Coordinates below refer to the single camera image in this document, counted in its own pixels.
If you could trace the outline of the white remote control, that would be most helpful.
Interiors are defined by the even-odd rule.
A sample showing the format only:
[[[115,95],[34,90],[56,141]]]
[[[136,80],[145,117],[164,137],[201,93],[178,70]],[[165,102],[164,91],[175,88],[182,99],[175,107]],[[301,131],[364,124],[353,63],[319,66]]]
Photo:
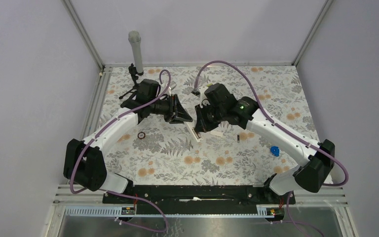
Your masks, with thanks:
[[[195,131],[195,123],[192,122],[184,122],[186,125],[189,133],[192,135],[192,137],[195,139],[196,142],[200,142],[202,140],[201,135]]]

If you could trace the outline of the white battery cover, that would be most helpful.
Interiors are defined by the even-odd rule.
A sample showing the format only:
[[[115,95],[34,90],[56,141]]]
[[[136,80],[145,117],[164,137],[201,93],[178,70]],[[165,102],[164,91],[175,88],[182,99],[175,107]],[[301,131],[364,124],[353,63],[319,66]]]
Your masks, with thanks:
[[[224,133],[223,133],[223,132],[216,131],[216,130],[212,130],[212,131],[210,131],[210,134],[211,134],[211,135],[214,135],[214,136],[217,136],[217,137],[223,137],[223,136],[224,136]]]

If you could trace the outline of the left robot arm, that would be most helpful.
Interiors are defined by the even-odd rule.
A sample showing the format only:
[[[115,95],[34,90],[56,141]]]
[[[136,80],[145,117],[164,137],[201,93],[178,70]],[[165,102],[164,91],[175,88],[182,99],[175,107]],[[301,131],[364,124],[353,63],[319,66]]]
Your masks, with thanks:
[[[82,140],[72,139],[67,144],[63,175],[91,191],[114,192],[122,203],[133,198],[133,190],[127,178],[108,172],[105,156],[129,130],[149,115],[162,115],[170,124],[189,124],[193,121],[181,105],[176,94],[170,93],[170,85],[151,79],[142,80],[136,91],[123,101],[110,121]]]

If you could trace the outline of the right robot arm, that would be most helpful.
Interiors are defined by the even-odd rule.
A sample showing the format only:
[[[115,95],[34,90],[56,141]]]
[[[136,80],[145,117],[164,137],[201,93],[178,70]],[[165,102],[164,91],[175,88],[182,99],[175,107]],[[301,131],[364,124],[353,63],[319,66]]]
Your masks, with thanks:
[[[280,124],[277,119],[270,120],[256,100],[247,96],[236,99],[221,83],[196,89],[193,93],[200,100],[195,106],[196,134],[212,131],[227,121],[269,140],[295,160],[296,167],[273,174],[265,181],[263,196],[267,202],[276,203],[290,191],[320,191],[334,166],[325,155],[334,155],[335,145],[331,141],[320,143]]]

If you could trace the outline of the floral patterned mat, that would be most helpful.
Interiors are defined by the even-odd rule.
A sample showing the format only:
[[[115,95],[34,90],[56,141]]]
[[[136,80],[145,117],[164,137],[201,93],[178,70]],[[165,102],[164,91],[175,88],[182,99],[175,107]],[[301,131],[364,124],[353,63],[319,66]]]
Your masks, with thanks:
[[[196,81],[200,86],[222,83],[236,98],[253,97],[255,90],[271,115],[304,136],[318,139],[294,66],[233,69],[215,65],[205,70],[148,67],[144,78],[155,81],[171,78],[177,84],[172,92],[179,96],[192,117],[198,102],[191,93]],[[273,156],[270,152],[273,144],[253,132],[227,122],[215,130],[224,136],[204,133],[202,140],[196,142],[185,125],[169,124],[162,116],[150,115],[117,141],[105,156],[105,165],[108,171],[141,185],[253,185],[296,166],[284,151],[278,157]]]

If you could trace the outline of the blue plastic piece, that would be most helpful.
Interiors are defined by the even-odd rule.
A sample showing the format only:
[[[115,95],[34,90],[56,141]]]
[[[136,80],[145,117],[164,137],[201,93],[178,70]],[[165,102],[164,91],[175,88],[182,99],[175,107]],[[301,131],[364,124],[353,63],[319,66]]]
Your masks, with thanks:
[[[278,157],[280,156],[280,148],[278,146],[272,146],[270,148],[270,152],[273,156]]]

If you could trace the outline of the grey microphone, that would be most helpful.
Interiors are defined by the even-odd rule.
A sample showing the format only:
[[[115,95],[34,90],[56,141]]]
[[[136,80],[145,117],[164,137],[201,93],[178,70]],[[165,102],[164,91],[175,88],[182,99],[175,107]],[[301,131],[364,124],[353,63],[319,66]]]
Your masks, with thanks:
[[[130,31],[128,33],[128,41],[132,48],[133,58],[134,58],[134,66],[136,68],[136,72],[138,75],[142,76],[144,74],[143,69],[143,60],[141,53],[141,36],[138,31]]]

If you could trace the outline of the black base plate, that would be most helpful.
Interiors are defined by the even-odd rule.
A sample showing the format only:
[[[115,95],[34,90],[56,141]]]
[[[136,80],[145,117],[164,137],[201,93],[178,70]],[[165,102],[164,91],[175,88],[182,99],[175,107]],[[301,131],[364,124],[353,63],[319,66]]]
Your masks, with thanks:
[[[147,199],[154,203],[160,210],[163,207],[218,207],[236,205],[270,205],[279,207],[286,203],[295,204],[293,195],[278,196],[273,191],[264,187],[252,185],[134,185],[128,186],[124,191],[126,197],[107,194],[103,197],[104,204],[129,204],[150,205],[143,201]]]

